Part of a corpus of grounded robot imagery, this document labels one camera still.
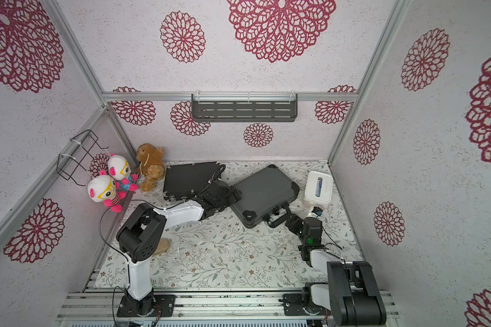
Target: plush toy foot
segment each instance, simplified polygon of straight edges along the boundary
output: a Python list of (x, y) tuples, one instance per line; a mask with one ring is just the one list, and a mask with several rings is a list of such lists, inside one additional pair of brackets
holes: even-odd
[(140, 189), (143, 192), (149, 192), (157, 185), (157, 180), (154, 178), (146, 178), (142, 184), (140, 184)]
[(153, 253), (153, 255), (157, 255), (160, 253), (167, 252), (169, 250), (169, 247), (171, 245), (171, 241), (168, 239), (160, 239), (157, 245), (157, 249)]
[(111, 207), (111, 211), (114, 211), (116, 213), (121, 213), (122, 212), (122, 206), (116, 205), (114, 207)]

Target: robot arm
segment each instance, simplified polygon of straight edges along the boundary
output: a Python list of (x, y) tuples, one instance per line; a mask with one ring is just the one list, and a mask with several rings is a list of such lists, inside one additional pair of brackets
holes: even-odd
[(150, 261), (164, 229), (206, 219), (238, 200), (240, 194), (235, 187), (214, 180), (195, 200), (165, 208), (147, 203), (137, 206), (116, 235), (128, 259), (129, 284), (122, 299), (129, 307), (126, 309), (138, 316), (149, 315), (153, 310)]
[(317, 305), (330, 310), (330, 320), (339, 326), (385, 324), (384, 302), (371, 265), (365, 261), (342, 263), (339, 257), (326, 252), (321, 244), (322, 222), (316, 218), (319, 213), (313, 210), (311, 217), (303, 220), (294, 215), (286, 222), (289, 230), (301, 241), (298, 249), (302, 260), (328, 278), (327, 284), (306, 284), (301, 305), (307, 311), (313, 311)]

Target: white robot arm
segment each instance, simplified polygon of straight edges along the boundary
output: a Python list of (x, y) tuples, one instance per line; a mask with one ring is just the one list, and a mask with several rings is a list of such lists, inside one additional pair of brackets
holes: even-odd
[(152, 313), (155, 298), (150, 277), (150, 260), (164, 229), (206, 219), (240, 200), (240, 193), (221, 180), (213, 180), (203, 193), (165, 208), (141, 204), (117, 233), (120, 249), (128, 259), (129, 283), (122, 298), (124, 310), (138, 316)]

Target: black case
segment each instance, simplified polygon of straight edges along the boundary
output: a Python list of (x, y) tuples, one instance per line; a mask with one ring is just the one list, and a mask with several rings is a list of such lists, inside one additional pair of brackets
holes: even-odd
[[(271, 228), (280, 225), (292, 215), (289, 204), (300, 191), (298, 184), (275, 165), (267, 166), (234, 186), (242, 200), (231, 205), (231, 209), (247, 228), (253, 228), (262, 221)], [(286, 209), (286, 214), (271, 221), (271, 215), (278, 215), (281, 208)]]
[(168, 167), (165, 171), (164, 200), (174, 202), (194, 198), (219, 166), (213, 161)]

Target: mounting plate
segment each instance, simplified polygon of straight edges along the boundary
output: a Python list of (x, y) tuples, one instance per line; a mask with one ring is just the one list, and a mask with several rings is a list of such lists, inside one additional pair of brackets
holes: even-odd
[(302, 306), (304, 300), (301, 294), (284, 294), (282, 297), (282, 302), (284, 303), (284, 314), (286, 316), (313, 317), (326, 315), (326, 309), (324, 307), (319, 307), (318, 305), (313, 305), (304, 310), (304, 307)]
[[(175, 308), (175, 295), (154, 295), (155, 303), (162, 308), (161, 317), (171, 317), (173, 315), (173, 310)], [(138, 317), (138, 315), (134, 312), (131, 312), (129, 309), (129, 305), (127, 304), (127, 297), (122, 297), (120, 301), (120, 306), (118, 307), (118, 311), (116, 313), (117, 317)], [(158, 310), (155, 308), (148, 316), (146, 317), (156, 317), (158, 316)]]

